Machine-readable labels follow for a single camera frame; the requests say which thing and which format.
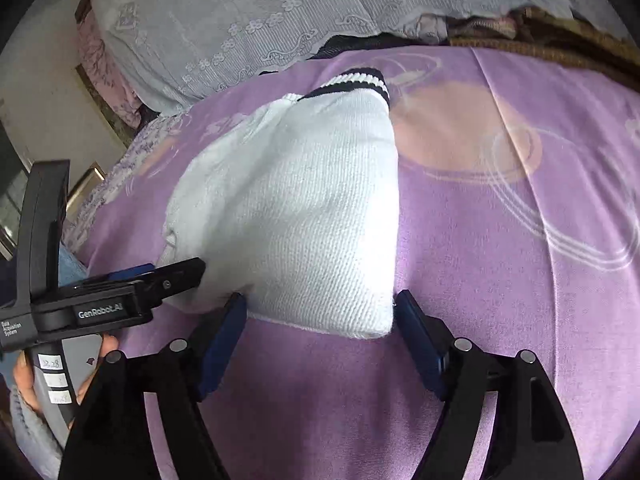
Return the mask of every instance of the silver screw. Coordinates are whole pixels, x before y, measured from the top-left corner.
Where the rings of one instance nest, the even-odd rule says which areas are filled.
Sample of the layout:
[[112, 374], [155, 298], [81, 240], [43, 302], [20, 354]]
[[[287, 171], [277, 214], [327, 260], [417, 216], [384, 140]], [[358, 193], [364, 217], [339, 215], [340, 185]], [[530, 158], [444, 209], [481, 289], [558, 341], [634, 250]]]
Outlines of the silver screw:
[[529, 364], [536, 362], [536, 355], [531, 350], [523, 350], [520, 352], [520, 358]]
[[187, 342], [184, 339], [174, 339], [169, 344], [171, 352], [182, 352], [185, 348], [187, 348]]
[[111, 350], [111, 352], [109, 352], [107, 354], [107, 357], [105, 357], [105, 361], [107, 361], [110, 364], [114, 364], [117, 363], [120, 358], [122, 357], [122, 352], [120, 350]]
[[455, 346], [458, 350], [462, 352], [469, 352], [474, 347], [474, 344], [469, 341], [469, 339], [465, 339], [463, 337], [459, 337], [453, 342], [453, 346]]

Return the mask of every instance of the knit fabric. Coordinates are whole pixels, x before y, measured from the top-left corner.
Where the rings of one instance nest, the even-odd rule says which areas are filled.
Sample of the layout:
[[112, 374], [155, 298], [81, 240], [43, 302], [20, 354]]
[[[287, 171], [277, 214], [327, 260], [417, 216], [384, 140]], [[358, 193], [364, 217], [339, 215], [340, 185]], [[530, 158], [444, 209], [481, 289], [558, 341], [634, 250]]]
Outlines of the knit fabric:
[[261, 319], [379, 337], [392, 325], [398, 215], [384, 79], [349, 70], [261, 107], [193, 159], [159, 264], [206, 261], [200, 287], [176, 302], [190, 312], [239, 291]]

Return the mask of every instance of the pink floral fabric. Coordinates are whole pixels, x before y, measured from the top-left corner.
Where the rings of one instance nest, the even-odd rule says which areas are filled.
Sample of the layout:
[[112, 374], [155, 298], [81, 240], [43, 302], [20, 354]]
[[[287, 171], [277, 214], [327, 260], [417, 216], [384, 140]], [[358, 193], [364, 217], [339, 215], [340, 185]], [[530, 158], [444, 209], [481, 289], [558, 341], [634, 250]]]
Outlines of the pink floral fabric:
[[111, 109], [132, 128], [140, 124], [142, 101], [107, 52], [92, 10], [78, 25], [78, 53], [89, 80]]

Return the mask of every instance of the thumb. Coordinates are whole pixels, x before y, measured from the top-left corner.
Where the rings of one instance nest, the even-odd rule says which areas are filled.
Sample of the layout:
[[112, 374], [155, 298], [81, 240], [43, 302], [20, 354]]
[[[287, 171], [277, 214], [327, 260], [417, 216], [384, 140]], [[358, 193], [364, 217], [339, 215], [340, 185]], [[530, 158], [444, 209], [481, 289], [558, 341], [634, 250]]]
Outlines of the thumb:
[[36, 393], [33, 390], [33, 369], [27, 361], [27, 356], [24, 354], [24, 351], [20, 352], [18, 360], [15, 363], [14, 381], [24, 402], [26, 402], [34, 412], [40, 413], [42, 409]]

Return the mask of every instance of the bed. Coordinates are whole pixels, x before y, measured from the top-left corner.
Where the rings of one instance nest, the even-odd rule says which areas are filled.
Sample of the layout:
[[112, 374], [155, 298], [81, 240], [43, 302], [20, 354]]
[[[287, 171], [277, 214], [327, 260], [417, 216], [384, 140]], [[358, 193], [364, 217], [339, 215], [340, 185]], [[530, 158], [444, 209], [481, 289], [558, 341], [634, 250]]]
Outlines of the bed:
[[[381, 70], [391, 92], [396, 289], [487, 351], [535, 349], [585, 478], [600, 478], [640, 420], [640, 96], [602, 74], [480, 48], [300, 62], [149, 124], [65, 244], [94, 274], [156, 261], [168, 200], [204, 147], [261, 105], [357, 66]], [[195, 323], [164, 305], [122, 348], [155, 352]], [[162, 474], [175, 478], [152, 399], [148, 409]], [[485, 409], [470, 479], [488, 445]], [[440, 405], [395, 331], [361, 341], [251, 319], [201, 410], [232, 478], [404, 479]]]

